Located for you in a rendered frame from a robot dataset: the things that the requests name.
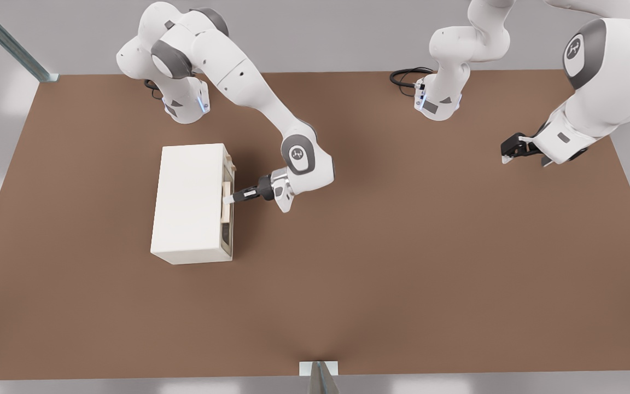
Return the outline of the white oven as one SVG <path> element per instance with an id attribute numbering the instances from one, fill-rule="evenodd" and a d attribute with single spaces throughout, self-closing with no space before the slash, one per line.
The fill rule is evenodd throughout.
<path id="1" fill-rule="evenodd" d="M 229 262 L 236 167 L 224 144 L 162 148 L 150 251 L 173 265 Z"/>

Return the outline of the silver frame post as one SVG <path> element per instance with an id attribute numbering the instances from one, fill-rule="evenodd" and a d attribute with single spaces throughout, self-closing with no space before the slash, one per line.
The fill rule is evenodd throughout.
<path id="1" fill-rule="evenodd" d="M 30 72 L 40 83 L 52 83 L 59 80 L 59 74 L 48 72 L 1 24 L 0 46 Z"/>
<path id="2" fill-rule="evenodd" d="M 307 394 L 340 394 L 333 379 L 338 374 L 338 361 L 299 362 L 299 375 L 310 377 Z"/>

